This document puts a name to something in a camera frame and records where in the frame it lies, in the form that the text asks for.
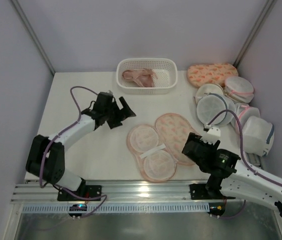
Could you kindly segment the pink satin lace bra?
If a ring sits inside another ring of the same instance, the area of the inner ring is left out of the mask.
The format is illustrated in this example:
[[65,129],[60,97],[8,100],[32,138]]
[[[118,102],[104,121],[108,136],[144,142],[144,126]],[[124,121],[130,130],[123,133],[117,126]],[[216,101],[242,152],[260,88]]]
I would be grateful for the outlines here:
[[122,73],[122,78],[127,82],[134,82],[141,88],[154,88],[154,78],[158,78],[152,69],[129,69]]

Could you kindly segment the peach floral laundry bag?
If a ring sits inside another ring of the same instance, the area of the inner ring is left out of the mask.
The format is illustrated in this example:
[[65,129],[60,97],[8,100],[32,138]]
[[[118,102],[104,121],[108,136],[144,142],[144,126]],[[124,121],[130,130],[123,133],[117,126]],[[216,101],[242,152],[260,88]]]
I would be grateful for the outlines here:
[[177,167],[194,166],[182,154],[189,133],[196,133],[189,121],[177,113],[159,116],[154,125],[139,124],[126,137],[126,145],[136,160],[142,177],[153,183],[170,180]]

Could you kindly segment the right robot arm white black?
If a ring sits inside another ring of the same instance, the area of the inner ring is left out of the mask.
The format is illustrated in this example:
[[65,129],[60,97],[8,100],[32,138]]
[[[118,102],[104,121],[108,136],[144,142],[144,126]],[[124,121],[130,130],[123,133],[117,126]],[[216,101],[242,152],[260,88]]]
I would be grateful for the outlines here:
[[210,199],[237,198],[274,211],[282,217],[282,178],[247,163],[239,155],[219,148],[191,132],[182,154],[192,160],[209,178],[203,194]]

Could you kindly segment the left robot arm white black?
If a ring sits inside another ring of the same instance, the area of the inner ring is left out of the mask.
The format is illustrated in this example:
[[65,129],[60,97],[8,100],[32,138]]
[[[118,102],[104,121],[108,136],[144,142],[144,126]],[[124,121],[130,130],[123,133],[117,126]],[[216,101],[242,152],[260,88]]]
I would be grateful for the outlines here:
[[79,110],[78,120],[70,126],[50,136],[39,134],[34,137],[25,165],[26,171],[38,177],[41,186],[46,182],[71,192],[83,189],[86,181],[66,169],[65,153],[104,123],[113,129],[122,126],[122,121],[127,118],[136,116],[124,97],[121,96],[119,101],[122,108],[119,108],[113,94],[100,92],[91,106]]

